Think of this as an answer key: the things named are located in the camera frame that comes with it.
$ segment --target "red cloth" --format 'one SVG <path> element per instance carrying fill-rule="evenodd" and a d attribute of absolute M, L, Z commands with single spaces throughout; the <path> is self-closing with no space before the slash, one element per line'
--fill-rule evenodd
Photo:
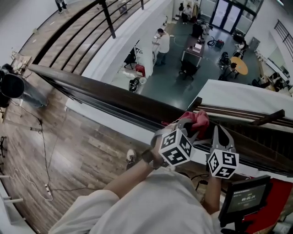
<path fill-rule="evenodd" d="M 292 189 L 292 183 L 277 179 L 271 179 L 271 183 L 273 186 L 266 199 L 267 205 L 259 212 L 247 215 L 244 218 L 245 221 L 254 221 L 254 223 L 247 228 L 247 233 L 256 233 L 274 225 L 288 200 Z"/>
<path fill-rule="evenodd" d="M 179 119 L 191 119 L 194 123 L 192 125 L 191 131 L 200 131 L 197 138 L 202 138 L 206 132 L 207 127 L 210 124 L 209 117 L 205 111 L 200 110 L 198 113 L 185 112 Z"/>

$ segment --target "light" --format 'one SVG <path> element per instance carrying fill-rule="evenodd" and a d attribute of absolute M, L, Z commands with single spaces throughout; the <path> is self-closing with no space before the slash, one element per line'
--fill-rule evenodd
<path fill-rule="evenodd" d="M 277 0 L 277 2 L 284 6 L 284 3 L 282 3 L 281 0 Z"/>

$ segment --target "white shirt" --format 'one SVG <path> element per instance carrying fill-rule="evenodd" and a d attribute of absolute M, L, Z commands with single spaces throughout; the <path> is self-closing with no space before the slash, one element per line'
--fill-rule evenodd
<path fill-rule="evenodd" d="M 49 234 L 214 234 L 217 216 L 197 201 L 189 178 L 160 168 L 122 199 L 107 190 L 79 197 Z"/>
<path fill-rule="evenodd" d="M 159 52 L 168 53 L 170 49 L 170 36 L 165 32 L 160 38 Z"/>
<path fill-rule="evenodd" d="M 190 18 L 192 18 L 192 9 L 190 8 L 184 8 L 183 13 L 190 16 Z"/>

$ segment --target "computer monitor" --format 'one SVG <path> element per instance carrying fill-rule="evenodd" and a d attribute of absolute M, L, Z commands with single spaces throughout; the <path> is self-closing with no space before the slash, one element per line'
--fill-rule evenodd
<path fill-rule="evenodd" d="M 241 222 L 244 216 L 266 206 L 266 198 L 271 190 L 270 179 L 270 176 L 264 175 L 231 183 L 219 214 L 221 227 L 228 223 Z"/>

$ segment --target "power strip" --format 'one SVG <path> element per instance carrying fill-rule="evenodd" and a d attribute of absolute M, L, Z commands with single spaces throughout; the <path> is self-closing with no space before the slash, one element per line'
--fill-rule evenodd
<path fill-rule="evenodd" d="M 46 187 L 46 190 L 47 190 L 47 193 L 49 194 L 49 196 L 52 196 L 51 191 L 49 189 L 49 186 L 47 184 L 45 184 L 45 187 Z"/>

